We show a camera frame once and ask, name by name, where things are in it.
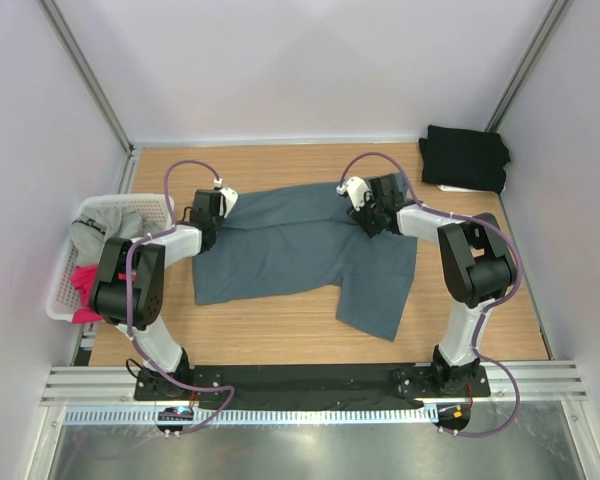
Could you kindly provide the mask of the blue-grey t-shirt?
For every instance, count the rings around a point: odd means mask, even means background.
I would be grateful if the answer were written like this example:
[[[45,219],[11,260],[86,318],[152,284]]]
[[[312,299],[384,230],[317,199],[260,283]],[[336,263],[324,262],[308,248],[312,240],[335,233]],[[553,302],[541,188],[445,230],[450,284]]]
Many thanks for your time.
[[[240,195],[214,246],[192,260],[199,305],[340,289],[337,320],[396,338],[416,267],[417,241],[369,237],[333,183]]]

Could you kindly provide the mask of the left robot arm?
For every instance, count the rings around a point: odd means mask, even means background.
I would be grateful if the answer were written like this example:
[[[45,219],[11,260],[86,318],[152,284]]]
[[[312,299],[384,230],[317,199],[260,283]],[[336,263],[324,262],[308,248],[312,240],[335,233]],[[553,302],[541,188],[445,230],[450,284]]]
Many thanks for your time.
[[[172,338],[161,310],[166,269],[210,250],[237,200],[238,193],[227,186],[199,190],[185,221],[135,240],[112,237],[105,243],[89,306],[125,334],[169,399],[182,399],[190,391],[234,392],[230,386],[194,384],[188,355]]]

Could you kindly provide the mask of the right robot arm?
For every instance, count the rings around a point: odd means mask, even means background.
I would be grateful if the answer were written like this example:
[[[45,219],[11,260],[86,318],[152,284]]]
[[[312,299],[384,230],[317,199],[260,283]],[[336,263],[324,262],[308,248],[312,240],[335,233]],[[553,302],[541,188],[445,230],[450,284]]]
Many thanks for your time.
[[[517,284],[510,239],[490,213],[466,216],[436,210],[405,197],[393,175],[351,177],[336,187],[351,202],[348,215],[373,237],[385,231],[439,248],[452,297],[446,332],[434,347],[427,391],[461,395],[477,376],[476,353],[493,304]]]

